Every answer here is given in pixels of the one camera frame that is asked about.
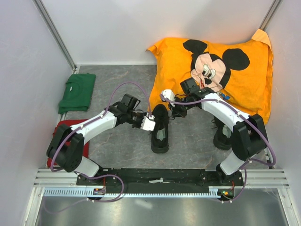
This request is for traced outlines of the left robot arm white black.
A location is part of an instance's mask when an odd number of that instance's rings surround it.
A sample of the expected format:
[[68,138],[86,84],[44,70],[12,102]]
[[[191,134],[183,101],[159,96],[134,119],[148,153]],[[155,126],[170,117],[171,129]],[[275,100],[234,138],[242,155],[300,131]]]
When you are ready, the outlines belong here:
[[121,101],[91,119],[71,126],[57,126],[47,149],[47,157],[66,172],[83,174],[91,184],[99,185],[103,181],[101,166],[83,155],[84,146],[97,135],[123,123],[134,128],[146,128],[148,114],[135,112],[136,102],[137,98],[125,94]]

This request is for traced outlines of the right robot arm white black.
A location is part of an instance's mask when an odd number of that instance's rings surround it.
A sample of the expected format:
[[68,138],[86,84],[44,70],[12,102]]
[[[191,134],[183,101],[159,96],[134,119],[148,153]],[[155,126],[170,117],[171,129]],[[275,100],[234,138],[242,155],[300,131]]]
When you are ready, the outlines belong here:
[[200,88],[193,78],[180,84],[183,95],[177,96],[170,89],[161,93],[161,99],[169,103],[169,108],[175,117],[184,117],[187,110],[198,107],[221,121],[231,131],[231,153],[217,167],[216,182],[227,185],[232,180],[232,174],[239,170],[245,162],[265,149],[268,137],[263,118],[249,115],[231,106],[212,89]]

